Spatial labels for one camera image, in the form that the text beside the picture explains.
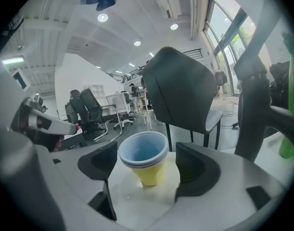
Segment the ceiling vent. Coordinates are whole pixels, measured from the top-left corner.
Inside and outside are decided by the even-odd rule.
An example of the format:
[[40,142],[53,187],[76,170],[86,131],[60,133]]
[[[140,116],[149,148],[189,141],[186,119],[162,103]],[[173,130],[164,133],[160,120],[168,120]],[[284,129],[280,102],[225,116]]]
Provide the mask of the ceiling vent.
[[179,0],[157,0],[165,19],[177,19],[181,15]]

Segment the stacked cups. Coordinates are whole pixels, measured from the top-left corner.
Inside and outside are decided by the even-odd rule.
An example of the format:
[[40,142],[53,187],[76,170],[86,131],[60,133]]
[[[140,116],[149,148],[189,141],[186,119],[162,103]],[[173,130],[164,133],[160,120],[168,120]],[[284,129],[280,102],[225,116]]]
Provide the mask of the stacked cups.
[[124,140],[118,150],[121,161],[140,178],[143,185],[156,186],[164,178],[168,139],[159,132],[142,132]]

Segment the green object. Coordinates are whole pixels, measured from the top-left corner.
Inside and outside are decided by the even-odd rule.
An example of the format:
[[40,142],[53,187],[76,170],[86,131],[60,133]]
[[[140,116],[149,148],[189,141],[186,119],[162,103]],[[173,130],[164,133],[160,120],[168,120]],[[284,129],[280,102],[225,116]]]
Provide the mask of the green object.
[[[289,110],[294,112],[294,37],[290,33],[282,33],[283,42],[290,53],[289,70]],[[285,137],[281,143],[280,155],[289,158],[294,155],[294,147]]]

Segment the ceiling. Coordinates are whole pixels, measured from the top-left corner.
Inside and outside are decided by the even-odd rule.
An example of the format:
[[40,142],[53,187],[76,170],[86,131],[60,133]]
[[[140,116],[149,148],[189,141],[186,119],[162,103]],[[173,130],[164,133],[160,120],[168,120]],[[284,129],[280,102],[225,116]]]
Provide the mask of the ceiling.
[[[163,17],[157,0],[117,0],[115,6],[102,12],[108,15],[105,23],[97,20],[100,12],[96,5],[78,5],[75,0],[29,0],[19,13],[24,22],[1,58],[22,55],[24,63],[5,67],[9,72],[21,68],[34,92],[42,96],[54,94],[55,66],[62,65],[66,52],[80,55],[104,72],[125,74],[144,65],[151,58],[149,52],[155,54],[165,45],[182,42],[185,50],[195,49],[189,44],[190,0],[179,1],[182,15],[178,17],[179,28],[173,31],[170,26],[176,20]],[[138,47],[133,44],[137,40],[141,41]]]

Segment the recessed light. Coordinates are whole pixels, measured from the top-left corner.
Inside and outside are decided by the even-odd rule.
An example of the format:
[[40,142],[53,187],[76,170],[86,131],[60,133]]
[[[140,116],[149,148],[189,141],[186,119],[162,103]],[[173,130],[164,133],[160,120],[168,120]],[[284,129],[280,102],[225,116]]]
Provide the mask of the recessed light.
[[170,29],[171,29],[171,30],[176,30],[178,27],[179,27],[178,24],[172,24],[172,25],[170,26]]
[[15,64],[15,63],[22,63],[24,61],[23,57],[15,57],[7,60],[3,60],[2,63],[6,64]]
[[141,42],[140,42],[140,41],[135,41],[135,42],[134,42],[134,45],[135,45],[135,46],[140,46],[140,45],[141,45]]
[[108,15],[105,14],[105,13],[101,13],[99,16],[98,16],[98,21],[99,22],[105,22],[108,20]]

